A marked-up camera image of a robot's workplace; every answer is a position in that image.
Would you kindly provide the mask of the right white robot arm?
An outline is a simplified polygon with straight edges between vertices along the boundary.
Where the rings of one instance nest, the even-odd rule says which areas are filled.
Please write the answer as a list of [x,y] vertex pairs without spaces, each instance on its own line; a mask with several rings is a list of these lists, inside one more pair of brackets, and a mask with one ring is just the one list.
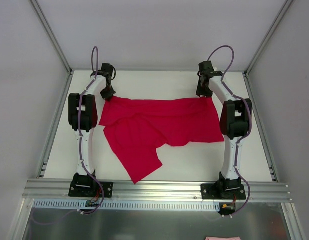
[[216,96],[222,103],[219,126],[225,140],[224,161],[215,188],[220,198],[227,199],[242,184],[239,170],[243,143],[252,131],[252,103],[235,95],[220,71],[198,72],[198,77],[196,95]]

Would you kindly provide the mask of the red t-shirt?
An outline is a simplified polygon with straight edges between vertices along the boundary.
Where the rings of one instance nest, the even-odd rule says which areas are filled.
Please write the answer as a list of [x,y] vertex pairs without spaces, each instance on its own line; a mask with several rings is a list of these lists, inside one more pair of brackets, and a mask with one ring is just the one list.
[[134,184],[162,167],[157,149],[164,145],[225,140],[211,97],[147,100],[114,96],[105,103],[99,125]]

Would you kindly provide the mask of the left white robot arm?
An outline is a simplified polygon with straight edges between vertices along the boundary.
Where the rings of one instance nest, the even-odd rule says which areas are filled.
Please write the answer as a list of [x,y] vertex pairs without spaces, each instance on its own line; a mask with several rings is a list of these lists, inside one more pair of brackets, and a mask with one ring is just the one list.
[[112,87],[112,76],[99,73],[90,76],[90,82],[82,92],[68,96],[68,122],[74,130],[77,142],[77,170],[80,176],[95,176],[96,164],[93,157],[94,131],[100,122],[107,101],[116,92]]

